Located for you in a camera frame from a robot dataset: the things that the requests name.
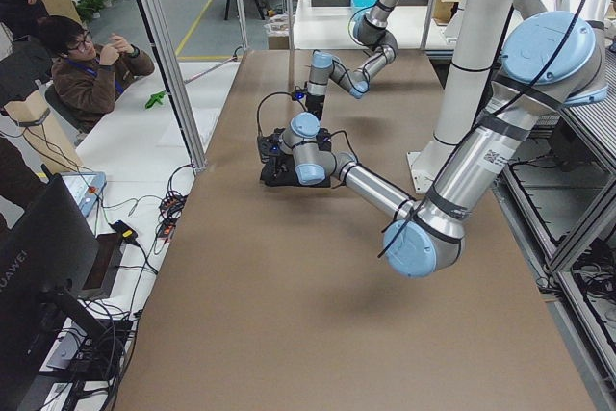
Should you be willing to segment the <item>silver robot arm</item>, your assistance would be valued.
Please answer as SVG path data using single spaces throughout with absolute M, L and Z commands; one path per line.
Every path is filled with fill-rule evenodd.
M 466 0 L 446 96 L 432 141 L 419 158 L 426 179 L 414 194 L 337 152 L 321 127 L 326 88 L 364 96 L 397 56 L 388 19 L 399 0 L 376 0 L 353 38 L 371 54 L 347 69 L 327 52 L 312 56 L 306 108 L 259 135 L 262 181 L 321 187 L 337 178 L 386 213 L 382 255 L 398 273 L 423 277 L 451 266 L 465 221 L 541 116 L 605 100 L 604 26 L 610 0 Z
M 336 83 L 357 99 L 362 98 L 370 88 L 371 79 L 396 59 L 398 43 L 387 30 L 387 25 L 389 15 L 397 4 L 398 0 L 376 0 L 366 13 L 357 18 L 352 37 L 372 51 L 357 69 L 349 70 L 338 57 L 328 52 L 313 53 L 306 82 L 305 105 L 308 113 L 321 118 L 329 82 Z

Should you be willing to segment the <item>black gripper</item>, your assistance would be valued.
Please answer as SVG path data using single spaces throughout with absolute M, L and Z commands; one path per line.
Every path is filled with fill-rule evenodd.
M 295 183 L 295 160 L 292 155 L 282 154 L 267 163 L 268 185 L 293 185 Z
M 322 118 L 324 100 L 325 100 L 325 95 L 316 95 L 312 93 L 306 94 L 306 101 L 305 101 L 306 110 L 308 113 L 315 116 L 317 120 L 321 120 Z

